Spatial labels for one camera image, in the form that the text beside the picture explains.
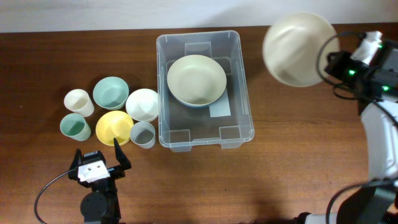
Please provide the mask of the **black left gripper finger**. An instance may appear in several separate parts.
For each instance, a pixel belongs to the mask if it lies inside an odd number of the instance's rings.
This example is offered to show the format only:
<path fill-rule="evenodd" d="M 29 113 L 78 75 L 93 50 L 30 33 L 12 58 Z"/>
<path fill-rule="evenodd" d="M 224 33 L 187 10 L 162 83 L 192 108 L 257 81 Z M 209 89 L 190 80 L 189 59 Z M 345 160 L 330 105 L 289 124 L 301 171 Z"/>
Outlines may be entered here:
<path fill-rule="evenodd" d="M 131 169 L 131 161 L 127 158 L 116 138 L 113 138 L 116 160 L 119 162 L 122 170 Z"/>
<path fill-rule="evenodd" d="M 78 168 L 82 163 L 81 160 L 82 160 L 81 150 L 77 149 L 75 152 L 74 158 L 72 160 L 72 169 Z"/>

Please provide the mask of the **beige bowl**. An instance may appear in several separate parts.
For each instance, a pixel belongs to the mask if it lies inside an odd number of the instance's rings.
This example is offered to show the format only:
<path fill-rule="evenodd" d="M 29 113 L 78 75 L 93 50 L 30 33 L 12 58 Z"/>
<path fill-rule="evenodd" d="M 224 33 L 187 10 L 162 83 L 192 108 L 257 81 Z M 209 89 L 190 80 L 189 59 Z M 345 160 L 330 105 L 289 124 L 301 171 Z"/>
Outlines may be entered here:
<path fill-rule="evenodd" d="M 187 55 L 168 70 L 167 86 L 171 94 L 192 104 L 217 100 L 226 89 L 226 73 L 221 65 L 204 55 Z"/>
<path fill-rule="evenodd" d="M 308 87 L 322 82 L 317 70 L 327 65 L 326 56 L 338 52 L 340 43 L 332 40 L 319 57 L 322 45 L 336 35 L 334 27 L 321 16 L 298 12 L 279 19 L 271 26 L 262 45 L 263 61 L 279 82 L 294 87 Z"/>

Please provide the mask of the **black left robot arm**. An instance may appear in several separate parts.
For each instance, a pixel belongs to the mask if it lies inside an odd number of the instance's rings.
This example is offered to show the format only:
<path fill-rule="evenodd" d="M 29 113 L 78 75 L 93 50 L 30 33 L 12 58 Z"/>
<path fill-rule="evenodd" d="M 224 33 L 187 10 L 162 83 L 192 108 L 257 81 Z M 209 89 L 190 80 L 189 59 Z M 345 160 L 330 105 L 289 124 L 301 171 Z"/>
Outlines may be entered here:
<path fill-rule="evenodd" d="M 68 178 L 91 189 L 80 204 L 84 223 L 119 223 L 121 219 L 116 180 L 124 178 L 132 165 L 117 139 L 113 139 L 113 143 L 117 166 L 106 167 L 101 151 L 83 155 L 77 149 L 72 160 Z"/>

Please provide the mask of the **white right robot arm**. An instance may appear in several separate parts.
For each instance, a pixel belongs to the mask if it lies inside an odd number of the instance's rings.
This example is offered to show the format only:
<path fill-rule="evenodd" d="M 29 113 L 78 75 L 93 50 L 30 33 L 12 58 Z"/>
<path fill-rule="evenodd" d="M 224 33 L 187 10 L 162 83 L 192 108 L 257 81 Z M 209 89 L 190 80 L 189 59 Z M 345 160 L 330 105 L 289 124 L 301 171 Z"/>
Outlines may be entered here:
<path fill-rule="evenodd" d="M 333 89 L 353 94 L 368 142 L 369 179 L 339 190 L 323 215 L 303 212 L 294 223 L 397 223 L 397 43 L 378 31 L 359 33 L 354 53 L 327 56 Z"/>

